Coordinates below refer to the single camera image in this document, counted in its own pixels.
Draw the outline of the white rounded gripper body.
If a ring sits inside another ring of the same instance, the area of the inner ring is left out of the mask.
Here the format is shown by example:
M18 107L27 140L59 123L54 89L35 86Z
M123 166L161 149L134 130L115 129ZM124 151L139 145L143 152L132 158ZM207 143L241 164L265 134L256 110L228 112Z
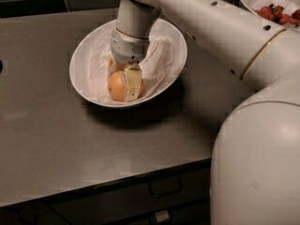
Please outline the white rounded gripper body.
M146 56L150 45L149 39L127 36L116 28L112 30L110 47L112 56L119 64L140 63Z

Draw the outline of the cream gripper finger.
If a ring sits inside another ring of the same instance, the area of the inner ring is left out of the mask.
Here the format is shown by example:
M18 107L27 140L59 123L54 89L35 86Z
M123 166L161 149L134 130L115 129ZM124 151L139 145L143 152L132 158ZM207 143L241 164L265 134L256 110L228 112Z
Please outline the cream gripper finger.
M114 57L111 55L108 61L108 75L112 76L114 72L120 69L120 65L115 61Z
M143 92L142 70L139 65L126 65L120 73L124 85L124 101L138 99Z

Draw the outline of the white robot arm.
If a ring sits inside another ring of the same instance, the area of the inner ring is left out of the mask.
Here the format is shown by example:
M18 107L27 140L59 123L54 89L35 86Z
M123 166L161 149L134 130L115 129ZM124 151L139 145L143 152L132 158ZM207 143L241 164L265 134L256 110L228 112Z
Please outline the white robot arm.
M148 17L176 24L251 91L212 151L211 225L300 225L300 37L222 0L123 0L113 55L135 60Z

